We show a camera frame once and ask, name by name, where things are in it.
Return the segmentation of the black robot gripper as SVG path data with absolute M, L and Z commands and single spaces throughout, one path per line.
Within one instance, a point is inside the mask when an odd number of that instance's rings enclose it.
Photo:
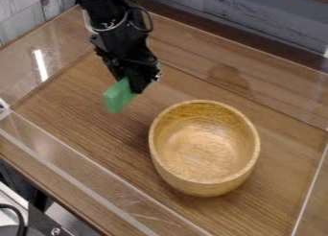
M 96 55 L 104 61 L 115 79 L 126 76 L 134 93 L 142 94 L 160 78 L 159 60 L 148 48 L 152 24 L 144 21 L 90 22 Z

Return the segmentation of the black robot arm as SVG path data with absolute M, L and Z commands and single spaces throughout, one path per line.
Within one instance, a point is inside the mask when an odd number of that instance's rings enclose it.
M 154 31 L 151 15 L 135 0 L 75 0 L 86 13 L 90 41 L 115 78 L 128 80 L 134 93 L 142 94 L 159 80 L 160 68 L 148 48 Z

